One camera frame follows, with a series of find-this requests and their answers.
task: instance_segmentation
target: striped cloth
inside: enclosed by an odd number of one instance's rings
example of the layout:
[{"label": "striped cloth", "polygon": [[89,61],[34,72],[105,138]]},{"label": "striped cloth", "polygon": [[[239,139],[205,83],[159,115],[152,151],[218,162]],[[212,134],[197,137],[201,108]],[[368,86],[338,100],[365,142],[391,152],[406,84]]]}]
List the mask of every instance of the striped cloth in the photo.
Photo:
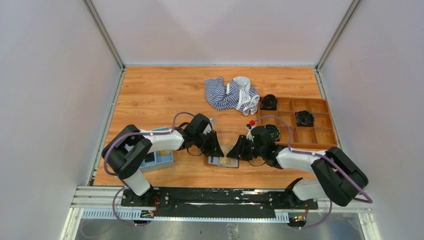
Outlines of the striped cloth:
[{"label": "striped cloth", "polygon": [[204,81],[204,94],[207,102],[216,110],[237,109],[245,116],[258,110],[259,95],[251,87],[249,78],[238,76],[224,86],[222,76]]}]

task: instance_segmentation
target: wooden compartment box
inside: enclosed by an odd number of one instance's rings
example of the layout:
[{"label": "wooden compartment box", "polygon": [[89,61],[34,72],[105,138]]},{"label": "wooden compartment box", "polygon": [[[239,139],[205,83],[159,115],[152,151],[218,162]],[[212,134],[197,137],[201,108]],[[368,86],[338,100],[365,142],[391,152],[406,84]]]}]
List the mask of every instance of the wooden compartment box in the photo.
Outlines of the wooden compartment box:
[{"label": "wooden compartment box", "polygon": [[[291,146],[301,149],[329,149],[337,146],[336,135],[334,133],[333,121],[331,119],[327,100],[316,98],[290,98],[277,97],[277,110],[257,111],[258,117],[276,116],[284,120],[293,134]],[[313,114],[315,120],[313,126],[297,126],[296,113],[308,111]],[[280,131],[278,145],[287,145],[289,142],[289,131],[287,127],[274,118],[260,120],[259,125],[272,124]]]}]

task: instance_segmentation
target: wooden table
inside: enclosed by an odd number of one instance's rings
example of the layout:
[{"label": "wooden table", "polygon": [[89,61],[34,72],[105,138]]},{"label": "wooden table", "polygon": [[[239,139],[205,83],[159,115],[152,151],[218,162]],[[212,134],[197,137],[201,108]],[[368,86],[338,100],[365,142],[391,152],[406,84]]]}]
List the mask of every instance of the wooden table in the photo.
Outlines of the wooden table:
[{"label": "wooden table", "polygon": [[[219,76],[224,77],[225,85],[234,77],[246,76],[260,96],[321,98],[311,67],[128,67],[106,144],[128,124],[143,130],[170,127],[174,115],[185,111],[215,118],[219,143],[233,146],[240,134],[247,133],[246,124],[256,116],[244,116],[235,109],[217,111],[209,105],[204,81]],[[190,120],[190,116],[180,115],[177,125]],[[193,147],[192,151],[197,153],[198,149]],[[300,170],[280,170],[266,164],[254,167],[247,161],[240,161],[239,168],[206,166],[204,156],[191,156],[185,150],[173,154],[175,166],[144,174],[153,186],[285,188],[296,178],[315,177]],[[257,158],[251,163],[258,165],[263,160]],[[102,159],[94,185],[122,186],[122,183],[105,173]]]}]

